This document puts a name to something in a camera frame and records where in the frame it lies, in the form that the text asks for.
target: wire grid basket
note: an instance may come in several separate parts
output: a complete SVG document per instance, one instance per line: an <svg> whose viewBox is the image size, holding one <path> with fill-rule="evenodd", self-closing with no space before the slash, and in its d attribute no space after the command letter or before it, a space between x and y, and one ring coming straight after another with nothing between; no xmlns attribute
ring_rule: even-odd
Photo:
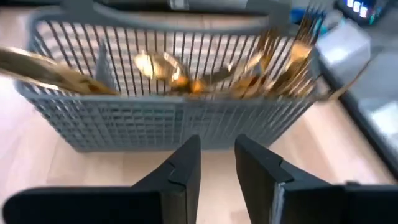
<svg viewBox="0 0 398 224"><path fill-rule="evenodd" d="M204 149L228 148L241 133L269 146L311 102L157 96L169 90L165 83L142 76L132 63L142 49L166 51L188 65L192 78L200 78L223 64L250 57L259 34L269 26L264 19L238 29L187 30L137 22L92 3L66 11L51 7L34 14L29 50L92 76L122 97L16 85L79 152L170 150L192 134L200 135ZM216 88L228 88L234 81Z"/></svg>

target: gold spoon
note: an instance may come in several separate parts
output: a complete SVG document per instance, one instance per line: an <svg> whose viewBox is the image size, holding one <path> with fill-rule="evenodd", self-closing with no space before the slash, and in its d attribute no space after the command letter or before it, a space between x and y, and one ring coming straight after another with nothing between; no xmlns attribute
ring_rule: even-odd
<svg viewBox="0 0 398 224"><path fill-rule="evenodd" d="M104 84L57 62L13 47L0 47L0 72L53 90L82 95L118 95Z"/></svg>

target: cutlery basket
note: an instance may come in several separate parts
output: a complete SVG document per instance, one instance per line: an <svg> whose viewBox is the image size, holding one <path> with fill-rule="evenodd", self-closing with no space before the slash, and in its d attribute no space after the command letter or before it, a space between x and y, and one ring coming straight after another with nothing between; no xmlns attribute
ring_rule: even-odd
<svg viewBox="0 0 398 224"><path fill-rule="evenodd" d="M132 63L143 49L166 51L200 78L250 57L259 34L287 16L278 19L273 12L241 27L192 29L143 21L90 1L65 2L32 15L29 50L91 75L121 96L80 96L22 82L16 87L79 152L171 150L192 134L200 135L204 149L229 148L241 133L268 147L312 104L158 96L168 90L165 83L142 76Z"/></svg>

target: wooden floor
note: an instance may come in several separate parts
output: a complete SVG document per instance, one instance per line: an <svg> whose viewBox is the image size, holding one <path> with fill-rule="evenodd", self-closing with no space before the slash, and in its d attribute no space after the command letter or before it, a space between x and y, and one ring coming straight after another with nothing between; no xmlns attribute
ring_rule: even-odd
<svg viewBox="0 0 398 224"><path fill-rule="evenodd" d="M27 12L0 11L1 45L24 47ZM201 19L201 24L211 24ZM29 187L132 185L171 153L79 154L16 93L8 78L0 78L0 104L0 204ZM271 149L331 183L395 183L337 101L312 106ZM249 223L233 151L202 156L198 223Z"/></svg>

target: light wood floor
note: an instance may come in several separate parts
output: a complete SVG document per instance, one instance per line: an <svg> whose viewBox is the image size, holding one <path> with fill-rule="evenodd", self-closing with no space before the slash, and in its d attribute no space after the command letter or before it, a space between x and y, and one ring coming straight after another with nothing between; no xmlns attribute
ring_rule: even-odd
<svg viewBox="0 0 398 224"><path fill-rule="evenodd" d="M24 47L27 12L0 11L1 45ZM210 21L202 19L202 24ZM16 93L8 78L0 77L0 104L0 204L29 187L132 185L171 153L79 154ZM271 149L331 183L395 183L337 101L312 106ZM198 223L249 223L233 151L202 156Z"/></svg>

